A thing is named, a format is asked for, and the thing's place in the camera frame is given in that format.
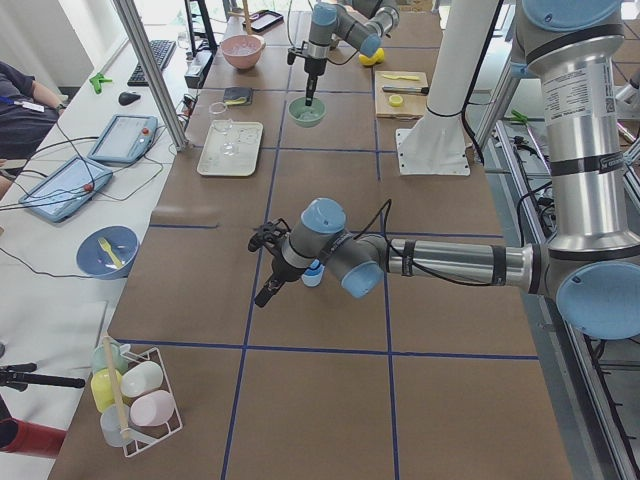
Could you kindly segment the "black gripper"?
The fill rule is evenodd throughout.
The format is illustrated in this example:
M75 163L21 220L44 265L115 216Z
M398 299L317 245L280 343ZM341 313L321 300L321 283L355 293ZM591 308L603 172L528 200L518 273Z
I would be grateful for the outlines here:
M305 59L304 71L308 74L305 90L305 105L312 106L318 79L325 73L327 60L308 57Z
M270 253L272 273L254 298L254 304L259 308L265 307L285 283L295 282L303 274L303 269L290 265L280 251L271 249Z

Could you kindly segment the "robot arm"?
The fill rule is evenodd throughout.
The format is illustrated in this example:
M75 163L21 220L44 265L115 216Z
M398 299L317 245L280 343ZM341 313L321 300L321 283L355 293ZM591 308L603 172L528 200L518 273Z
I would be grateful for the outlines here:
M335 36L373 55L398 24L383 1L359 24L340 4L318 3L309 39L293 57L327 60ZM398 130L401 174L457 175L450 133L468 129L465 109L495 27L501 1L453 2L426 113L412 129ZM553 301L565 322L602 340L639 335L639 235L628 228L617 130L611 57L624 40L621 1L519 1L516 56L539 78L549 141L550 187L556 215L550 243L519 247L388 239L391 199L357 235L336 201L317 198L293 229L282 219L265 223L248 249L266 248L272 273L254 298L258 307L318 260L353 297L368 294L388 274L429 276L475 288L511 286Z
M290 50L304 59L308 74L305 105L311 106L317 81L326 69L332 37L347 42L366 57L380 48L382 38L399 24L396 1L340 1L337 4L319 2L312 10L308 39L300 48Z

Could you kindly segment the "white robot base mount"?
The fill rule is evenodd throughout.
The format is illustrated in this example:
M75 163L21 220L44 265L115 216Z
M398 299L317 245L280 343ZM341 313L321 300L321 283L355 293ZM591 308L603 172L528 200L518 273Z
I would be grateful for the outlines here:
M397 154L402 175L467 176L463 110L473 91L473 78L482 64L499 16L499 1L453 1L436 67L427 95L426 111L410 130L399 129Z

